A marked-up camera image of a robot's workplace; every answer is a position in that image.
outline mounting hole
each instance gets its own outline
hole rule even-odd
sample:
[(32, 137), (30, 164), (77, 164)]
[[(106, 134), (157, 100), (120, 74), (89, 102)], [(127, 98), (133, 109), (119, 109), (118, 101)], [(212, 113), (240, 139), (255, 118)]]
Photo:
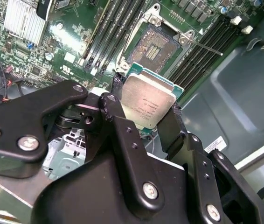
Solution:
[(92, 122), (93, 122), (93, 117), (92, 117), (92, 116), (87, 116), (87, 117), (85, 118), (85, 123), (86, 123), (87, 125), (91, 124)]
[(132, 148), (133, 148), (133, 149), (137, 149), (137, 147), (138, 147), (138, 146), (137, 146), (136, 143), (133, 143), (133, 144), (132, 144)]
[(113, 95), (108, 95), (107, 98), (112, 100), (113, 102), (117, 101)]

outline capacitor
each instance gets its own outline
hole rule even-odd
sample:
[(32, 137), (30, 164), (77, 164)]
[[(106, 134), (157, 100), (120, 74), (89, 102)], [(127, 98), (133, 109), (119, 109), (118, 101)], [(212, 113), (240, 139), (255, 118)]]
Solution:
[(220, 7), (218, 7), (218, 11), (221, 14), (226, 14), (227, 13), (227, 8), (226, 7), (223, 7), (223, 6), (220, 6)]
[(262, 4), (260, 0), (254, 0), (251, 2), (251, 5), (254, 7), (259, 7)]
[(14, 66), (9, 65), (9, 66), (6, 67), (5, 73), (11, 73), (13, 70), (14, 70)]
[(63, 24), (62, 24), (62, 23), (58, 23), (58, 24), (56, 25), (56, 29), (57, 29), (57, 30), (62, 30), (62, 29), (63, 29)]
[(54, 58), (54, 54), (52, 54), (52, 53), (45, 53), (45, 59), (47, 61), (52, 61), (53, 58)]

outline black plastic bracket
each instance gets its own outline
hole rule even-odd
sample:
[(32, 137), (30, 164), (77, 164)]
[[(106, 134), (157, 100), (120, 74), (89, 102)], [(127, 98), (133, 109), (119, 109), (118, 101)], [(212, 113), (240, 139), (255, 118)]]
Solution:
[[(139, 132), (135, 124), (125, 118), (119, 99), (112, 94), (101, 95), (99, 108), (105, 123), (98, 140), (94, 141), (93, 148), (98, 151), (106, 145), (113, 148), (128, 209), (139, 218), (150, 218), (163, 208), (165, 199)], [(145, 183), (150, 183), (156, 188), (157, 198), (151, 199), (145, 195)]]
[(264, 202), (229, 159), (218, 150), (208, 155), (217, 177), (224, 212), (233, 223), (264, 224)]
[[(87, 90), (78, 83), (64, 81), (1, 104), (0, 175), (16, 178), (35, 175), (48, 150), (44, 133), (52, 127), (49, 123), (44, 127), (43, 117), (50, 117), (54, 123), (61, 109), (80, 103), (87, 96)], [(24, 136), (37, 139), (38, 147), (31, 151), (19, 148), (17, 142)]]
[[(187, 179), (187, 214), (193, 223), (231, 223), (224, 215), (216, 184), (213, 165), (204, 155), (200, 139), (188, 133), (183, 148), (171, 160), (185, 168)], [(214, 206), (219, 213), (219, 220), (213, 219), (208, 206)]]
[(183, 147), (187, 134), (182, 120), (181, 107), (174, 104), (164, 118), (157, 124), (162, 150), (171, 160)]

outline chip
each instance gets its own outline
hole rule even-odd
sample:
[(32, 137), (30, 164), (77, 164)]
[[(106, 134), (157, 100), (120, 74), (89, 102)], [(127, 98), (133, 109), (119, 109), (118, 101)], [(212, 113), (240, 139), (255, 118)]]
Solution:
[(171, 36), (149, 25), (129, 55), (127, 62), (129, 64), (139, 63), (159, 73), (180, 47), (181, 45)]
[(31, 70), (31, 73), (33, 73), (34, 75), (38, 76), (41, 72), (41, 69), (39, 69), (38, 67), (33, 67), (33, 69)]

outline green circuit board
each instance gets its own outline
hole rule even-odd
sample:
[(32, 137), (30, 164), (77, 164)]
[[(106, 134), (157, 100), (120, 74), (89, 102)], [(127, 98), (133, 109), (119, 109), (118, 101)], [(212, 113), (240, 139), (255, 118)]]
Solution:
[[(52, 20), (45, 23), (40, 43), (33, 47), (29, 46), (29, 42), (25, 38), (12, 35), (6, 29), (9, 1), (11, 0), (0, 0), (0, 59), (5, 67), (9, 65), (14, 67), (14, 77), (35, 79), (45, 86), (64, 79), (72, 79), (88, 89), (94, 86), (108, 87), (114, 74), (113, 71), (107, 70), (104, 75), (100, 76), (91, 74), (90, 70), (85, 69), (85, 64), (81, 62), (81, 59), (85, 57), (86, 49), (93, 41), (94, 32), (106, 20), (103, 15), (108, 11), (108, 6), (111, 2), (115, 4), (121, 1), (97, 0), (95, 1), (97, 4), (92, 5), (88, 0), (70, 0), (68, 6), (60, 9)], [(159, 15), (164, 20), (181, 32), (193, 30), (195, 32), (194, 40), (198, 42), (218, 19), (220, 15), (218, 7), (222, 4), (229, 11), (236, 9), (252, 25), (255, 25), (263, 16), (264, 12), (261, 8), (252, 7), (249, 1), (243, 0), (241, 4), (238, 3), (239, 1), (242, 0), (193, 1), (195, 7), (202, 4), (200, 14), (206, 15), (203, 21), (199, 21), (200, 16), (194, 16), (194, 12), (187, 9), (188, 5), (181, 7), (180, 0), (147, 0), (141, 12), (144, 14), (154, 4), (158, 4), (160, 6)], [(36, 1), (24, 0), (24, 2), (32, 9), (36, 8)], [(122, 51), (125, 59), (129, 58), (150, 25), (143, 23), (137, 28), (133, 37), (127, 34), (123, 36), (124, 42), (128, 43), (129, 41)], [(194, 47), (192, 45), (185, 52), (183, 47), (178, 46), (177, 40), (172, 40), (170, 46), (174, 49), (174, 53), (167, 56), (163, 61), (164, 65), (157, 69), (164, 77), (170, 77), (171, 72), (179, 66), (183, 57)], [(154, 51), (149, 54), (151, 57), (160, 51), (160, 49), (152, 50)], [(118, 54), (110, 60), (109, 64), (116, 67), (117, 62)]]

